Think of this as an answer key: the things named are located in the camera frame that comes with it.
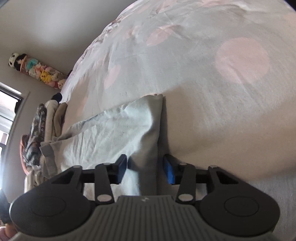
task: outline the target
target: mattress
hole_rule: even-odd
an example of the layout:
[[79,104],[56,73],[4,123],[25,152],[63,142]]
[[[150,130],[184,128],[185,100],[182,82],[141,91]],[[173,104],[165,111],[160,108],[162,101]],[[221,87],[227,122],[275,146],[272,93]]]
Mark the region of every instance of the mattress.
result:
[[[218,165],[271,195],[296,234],[296,13],[282,0],[139,0],[90,44],[62,89],[63,132],[164,95],[159,156]],[[175,195],[161,169],[158,194]]]

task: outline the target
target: bed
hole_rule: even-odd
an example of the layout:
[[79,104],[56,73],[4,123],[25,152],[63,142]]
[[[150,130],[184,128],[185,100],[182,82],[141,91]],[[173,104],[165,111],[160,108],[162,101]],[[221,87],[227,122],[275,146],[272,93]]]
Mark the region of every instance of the bed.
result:
[[[296,13],[283,0],[138,0],[79,58],[63,132],[163,94],[158,153],[218,165],[271,195],[296,237]],[[157,194],[176,194],[161,165]],[[203,187],[198,187],[202,195]]]

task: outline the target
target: gray wall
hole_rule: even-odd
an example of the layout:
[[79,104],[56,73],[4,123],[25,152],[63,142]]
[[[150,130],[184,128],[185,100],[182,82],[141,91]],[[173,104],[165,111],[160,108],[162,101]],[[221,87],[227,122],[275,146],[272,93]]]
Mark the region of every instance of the gray wall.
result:
[[29,54],[68,73],[106,25],[134,0],[10,0],[0,9],[0,82],[30,95],[10,136],[4,173],[9,201],[23,193],[19,141],[28,133],[39,103],[55,93],[51,87],[8,67],[12,52]]
[[4,159],[2,188],[11,202],[24,191],[25,174],[20,163],[20,137],[29,133],[37,106],[51,99],[57,90],[9,67],[9,50],[0,48],[0,53],[0,82],[20,91],[24,96],[30,92],[15,120],[15,127],[9,136],[6,149],[7,156]]

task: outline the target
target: panda plush toy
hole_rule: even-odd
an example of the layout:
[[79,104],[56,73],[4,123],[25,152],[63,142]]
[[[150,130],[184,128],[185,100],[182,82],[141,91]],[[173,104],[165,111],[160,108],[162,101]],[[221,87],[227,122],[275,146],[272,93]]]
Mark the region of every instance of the panda plush toy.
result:
[[11,57],[9,58],[8,65],[12,68],[15,68],[17,71],[20,71],[22,61],[26,56],[27,55],[24,53],[21,55],[18,53],[12,53]]

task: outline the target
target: gray cloth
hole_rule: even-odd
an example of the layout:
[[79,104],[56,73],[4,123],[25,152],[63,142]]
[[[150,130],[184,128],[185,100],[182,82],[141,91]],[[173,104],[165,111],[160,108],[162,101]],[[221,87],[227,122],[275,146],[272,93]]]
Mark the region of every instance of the gray cloth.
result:
[[[114,197],[156,195],[162,100],[162,95],[145,96],[72,125],[55,142],[41,147],[49,173],[53,174],[55,164],[58,172],[74,165],[92,169],[126,154],[129,169],[122,183],[112,187]],[[85,191],[87,198],[94,198],[91,186]]]

